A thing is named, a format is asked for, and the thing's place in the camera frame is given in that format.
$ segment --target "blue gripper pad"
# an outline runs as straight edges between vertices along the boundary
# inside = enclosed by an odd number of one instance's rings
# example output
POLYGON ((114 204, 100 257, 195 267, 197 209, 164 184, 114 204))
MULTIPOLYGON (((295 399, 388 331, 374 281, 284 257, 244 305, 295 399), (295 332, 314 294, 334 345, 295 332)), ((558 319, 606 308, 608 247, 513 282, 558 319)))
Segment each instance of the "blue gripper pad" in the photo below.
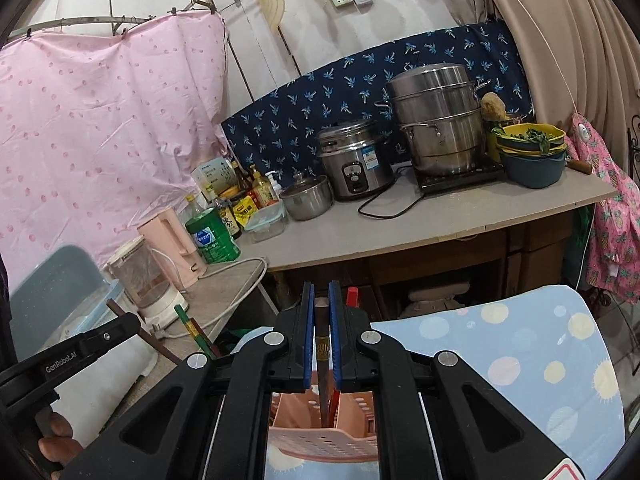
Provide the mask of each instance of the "blue gripper pad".
POLYGON ((338 317, 336 309, 341 304, 340 285, 329 283, 329 325, 331 328, 331 357, 334 367, 334 383, 337 390, 342 386, 342 358, 340 355, 340 336, 338 333, 338 317))
POLYGON ((311 370, 314 358, 314 303, 316 298, 316 288, 310 284, 309 298, 306 310, 306 333, 305 333, 305 388, 311 388, 311 370))

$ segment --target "white wall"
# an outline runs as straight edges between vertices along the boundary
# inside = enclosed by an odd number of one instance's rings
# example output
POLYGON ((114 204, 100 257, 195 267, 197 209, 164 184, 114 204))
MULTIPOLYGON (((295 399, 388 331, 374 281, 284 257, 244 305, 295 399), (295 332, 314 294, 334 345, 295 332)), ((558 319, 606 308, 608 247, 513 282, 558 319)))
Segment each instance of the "white wall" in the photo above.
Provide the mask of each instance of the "white wall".
MULTIPOLYGON (((278 34, 272 34, 257 0, 214 0, 225 20, 238 62, 227 48, 223 117, 251 103, 242 80, 244 73, 254 98, 298 76, 278 34)), ((335 9, 330 0, 285 0, 281 23, 284 38, 304 74, 343 56, 426 30, 455 26, 443 0, 374 0, 369 9, 335 9)), ((116 16, 164 15, 171 7, 184 8, 190 0, 113 0, 116 16)), ((73 16, 108 16, 108 0, 34 0, 21 25, 73 16)), ((76 34, 111 33, 109 25, 77 25, 76 34)))

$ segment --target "metal screw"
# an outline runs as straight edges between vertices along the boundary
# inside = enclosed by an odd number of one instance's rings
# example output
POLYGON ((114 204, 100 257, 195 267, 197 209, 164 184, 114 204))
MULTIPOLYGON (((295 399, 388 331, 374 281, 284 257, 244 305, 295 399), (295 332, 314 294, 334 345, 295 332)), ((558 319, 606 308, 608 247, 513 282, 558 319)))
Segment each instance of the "metal screw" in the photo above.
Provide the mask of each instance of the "metal screw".
POLYGON ((187 359, 187 364, 189 365, 189 368, 197 370, 207 364, 207 356, 204 354, 191 354, 187 359))
POLYGON ((367 330, 360 335, 360 339, 362 339, 365 343, 375 345, 376 343, 380 342, 382 336, 375 330, 367 330))
POLYGON ((458 356, 453 352, 441 352, 438 354, 438 361, 443 366, 455 366, 458 364, 458 356))
POLYGON ((269 332, 264 336, 264 342, 267 345, 278 346, 284 341, 284 336, 280 332, 269 332))

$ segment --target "string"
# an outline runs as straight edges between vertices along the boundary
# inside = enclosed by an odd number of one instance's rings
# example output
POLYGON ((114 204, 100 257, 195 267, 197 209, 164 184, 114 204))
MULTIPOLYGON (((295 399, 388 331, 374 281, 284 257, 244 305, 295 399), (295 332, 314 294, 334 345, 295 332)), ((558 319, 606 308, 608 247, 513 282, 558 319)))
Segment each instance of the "string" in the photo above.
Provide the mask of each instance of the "string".
POLYGON ((551 56, 554 58, 554 62, 556 66, 558 67, 558 72, 560 73, 560 77, 562 78, 562 81, 564 81, 564 86, 566 86, 566 90, 569 92, 569 97, 571 98, 571 102, 574 104, 574 111, 575 113, 578 113, 578 108, 575 105, 574 95, 571 93, 571 89, 569 88, 569 83, 567 83, 566 79, 564 78, 564 74, 562 73, 562 69, 560 68, 560 64, 556 59, 556 55, 554 54, 554 51, 551 49, 551 45, 549 45, 549 42, 546 40, 545 35, 542 33, 542 30, 540 30, 540 27, 536 23, 536 20, 533 19, 533 16, 531 15, 531 13, 527 10, 527 7, 525 7, 525 5, 520 0, 516 0, 516 1, 522 6, 524 11, 527 13, 527 16, 530 17, 531 22, 536 26, 536 29, 540 33, 540 36, 542 37, 542 39, 545 40, 546 46, 548 47, 549 52, 551 53, 551 56))

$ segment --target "blue polka dot tablecloth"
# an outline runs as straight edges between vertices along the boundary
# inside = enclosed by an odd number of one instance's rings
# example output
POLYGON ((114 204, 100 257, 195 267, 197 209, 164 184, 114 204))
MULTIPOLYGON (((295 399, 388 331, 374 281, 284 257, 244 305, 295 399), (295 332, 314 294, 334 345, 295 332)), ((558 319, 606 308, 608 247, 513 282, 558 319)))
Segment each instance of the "blue polka dot tablecloth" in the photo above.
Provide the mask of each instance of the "blue polka dot tablecloth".
MULTIPOLYGON (((411 351, 453 350, 596 480, 625 441, 622 399, 596 323, 574 290, 545 286, 500 303, 372 323, 411 351)), ((270 328, 242 338, 238 348, 270 328)), ((374 480, 376 462, 300 460, 268 447, 265 479, 374 480)))

